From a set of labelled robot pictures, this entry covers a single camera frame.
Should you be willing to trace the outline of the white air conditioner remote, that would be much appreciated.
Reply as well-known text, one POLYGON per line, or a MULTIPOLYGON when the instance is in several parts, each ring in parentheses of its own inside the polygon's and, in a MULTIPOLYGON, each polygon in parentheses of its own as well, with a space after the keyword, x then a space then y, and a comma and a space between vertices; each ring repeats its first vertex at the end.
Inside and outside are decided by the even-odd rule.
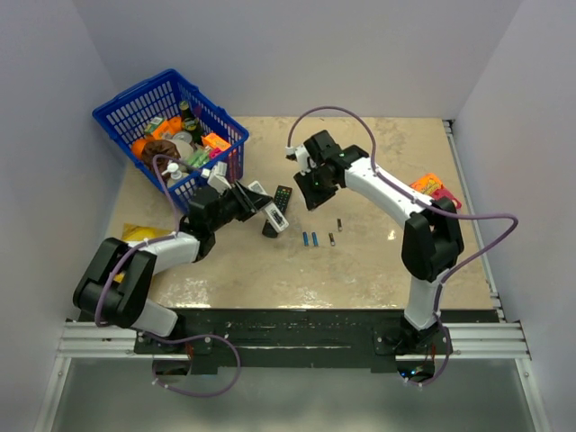
MULTIPOLYGON (((248 185, 248 189, 251 190, 252 192, 255 192, 257 194, 263 194, 266 195, 268 198, 270 198, 270 195, 266 192, 266 190, 263 188, 263 186, 257 181, 253 181, 251 184, 248 185)), ((273 216, 272 216, 272 210, 278 210, 278 207, 276 206, 274 201, 271 201, 269 204, 267 204, 262 210, 261 212, 266 216, 266 219, 272 224, 272 226, 274 227, 275 231, 277 233, 280 233, 284 230, 286 230, 289 227, 289 222, 288 225, 285 227, 285 229, 282 229, 281 227, 279 227, 273 216)))

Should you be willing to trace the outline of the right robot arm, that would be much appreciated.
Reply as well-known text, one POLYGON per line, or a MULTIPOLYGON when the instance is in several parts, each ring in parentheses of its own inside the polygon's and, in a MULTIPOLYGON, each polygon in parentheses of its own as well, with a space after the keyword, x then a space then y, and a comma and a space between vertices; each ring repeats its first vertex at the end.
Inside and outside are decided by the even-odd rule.
POLYGON ((322 130, 286 158, 299 165, 294 176, 312 211, 347 188, 366 198, 402 228, 401 261, 410 274, 409 302, 397 328, 382 335, 396 353, 422 353, 438 331, 441 279, 464 251, 452 201, 433 200, 393 178, 384 182, 369 154, 357 145, 341 148, 322 130))

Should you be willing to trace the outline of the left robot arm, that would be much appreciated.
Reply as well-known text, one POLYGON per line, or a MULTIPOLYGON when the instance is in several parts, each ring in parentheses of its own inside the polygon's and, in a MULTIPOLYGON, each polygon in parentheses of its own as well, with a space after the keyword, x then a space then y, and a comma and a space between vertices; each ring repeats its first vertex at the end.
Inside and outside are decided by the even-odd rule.
POLYGON ((105 239, 73 294, 73 303, 100 325, 114 325, 155 334, 167 353, 180 351, 186 331, 178 315, 149 298, 154 275, 204 259, 215 245, 215 232, 228 223, 246 221, 274 200, 235 183, 220 193, 199 188, 178 229, 164 237, 125 242, 105 239))

